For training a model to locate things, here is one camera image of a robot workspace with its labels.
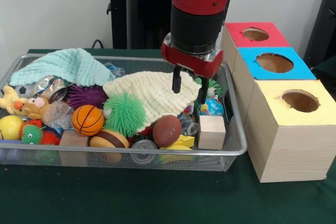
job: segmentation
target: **red box lid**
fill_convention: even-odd
[[[225,23],[236,47],[290,47],[271,22]]]

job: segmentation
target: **black cable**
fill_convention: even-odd
[[[103,43],[100,40],[96,39],[92,44],[92,47],[91,47],[92,49],[96,46],[97,42],[99,43],[100,48],[104,48]]]

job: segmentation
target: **yellow ball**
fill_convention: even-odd
[[[23,120],[15,115],[8,115],[0,119],[0,139],[20,140],[19,131]]]

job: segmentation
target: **white wall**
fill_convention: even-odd
[[[111,46],[109,0],[0,0],[0,77],[29,48]],[[228,22],[274,22],[303,56],[321,0],[232,0]]]

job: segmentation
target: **soccer ball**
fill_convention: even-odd
[[[33,97],[33,88],[34,84],[27,84],[23,86],[16,86],[15,91],[19,95],[19,97],[31,98]]]

